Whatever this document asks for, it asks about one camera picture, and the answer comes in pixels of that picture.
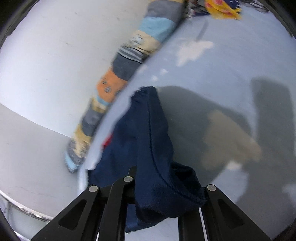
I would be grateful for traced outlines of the navy blue jacket red collar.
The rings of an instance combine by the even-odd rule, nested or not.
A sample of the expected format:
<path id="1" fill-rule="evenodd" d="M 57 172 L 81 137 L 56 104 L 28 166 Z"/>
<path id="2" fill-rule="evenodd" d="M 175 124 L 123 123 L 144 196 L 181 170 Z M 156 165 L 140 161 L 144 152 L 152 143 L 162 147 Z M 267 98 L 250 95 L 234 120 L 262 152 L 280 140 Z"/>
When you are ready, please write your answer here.
<path id="1" fill-rule="evenodd" d="M 195 171 L 175 162 L 173 152 L 157 90 L 142 87 L 116 123 L 95 169 L 88 173 L 88 183 L 102 188 L 124 177 L 131 167 L 137 168 L 135 204 L 127 209 L 126 232 L 152 227 L 205 203 Z"/>

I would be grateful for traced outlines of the light blue cloud bedsheet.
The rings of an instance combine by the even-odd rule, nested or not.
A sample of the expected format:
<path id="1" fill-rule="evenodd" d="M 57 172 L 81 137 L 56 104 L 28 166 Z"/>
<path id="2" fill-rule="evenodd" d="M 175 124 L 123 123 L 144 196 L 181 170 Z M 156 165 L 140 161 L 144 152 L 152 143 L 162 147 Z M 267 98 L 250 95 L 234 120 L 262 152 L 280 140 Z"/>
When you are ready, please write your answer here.
<path id="1" fill-rule="evenodd" d="M 102 120 L 80 171 L 133 93 L 159 93 L 175 161 L 214 184 L 270 238 L 295 219 L 295 38 L 274 16 L 243 6 L 241 20 L 184 21 L 133 76 Z"/>

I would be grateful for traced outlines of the patchwork rolled quilt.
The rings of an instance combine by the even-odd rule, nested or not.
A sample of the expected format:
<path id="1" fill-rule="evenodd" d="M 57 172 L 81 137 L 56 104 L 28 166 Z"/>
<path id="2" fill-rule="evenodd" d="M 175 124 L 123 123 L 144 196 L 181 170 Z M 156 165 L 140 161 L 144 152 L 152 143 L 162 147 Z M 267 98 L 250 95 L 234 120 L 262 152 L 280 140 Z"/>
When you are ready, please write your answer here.
<path id="1" fill-rule="evenodd" d="M 67 144 L 65 164 L 76 172 L 83 164 L 93 136 L 109 106 L 142 63 L 157 51 L 179 24 L 187 1 L 151 1 L 140 27 L 122 44 L 107 72 L 96 85 L 96 94 Z"/>

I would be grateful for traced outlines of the yellow and navy floral garment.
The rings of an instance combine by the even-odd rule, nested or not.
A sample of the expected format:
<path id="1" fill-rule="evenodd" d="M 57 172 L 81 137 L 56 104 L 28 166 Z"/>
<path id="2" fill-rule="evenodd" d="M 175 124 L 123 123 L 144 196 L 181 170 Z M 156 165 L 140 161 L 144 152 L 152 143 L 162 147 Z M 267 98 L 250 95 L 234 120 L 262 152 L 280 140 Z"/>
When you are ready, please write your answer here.
<path id="1" fill-rule="evenodd" d="M 206 0 L 205 9 L 215 19 L 241 19 L 240 1 Z"/>

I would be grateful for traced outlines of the grey red leaf-pattern garment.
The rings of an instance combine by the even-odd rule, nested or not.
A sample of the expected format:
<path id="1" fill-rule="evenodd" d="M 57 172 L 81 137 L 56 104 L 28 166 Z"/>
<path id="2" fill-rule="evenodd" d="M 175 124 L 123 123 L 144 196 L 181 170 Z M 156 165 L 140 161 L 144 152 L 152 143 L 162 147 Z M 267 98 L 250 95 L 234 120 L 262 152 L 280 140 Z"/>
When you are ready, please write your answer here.
<path id="1" fill-rule="evenodd" d="M 186 1 L 184 14 L 186 18 L 193 18 L 195 16 L 206 16 L 210 13 L 205 8 L 204 0 L 189 0 Z"/>

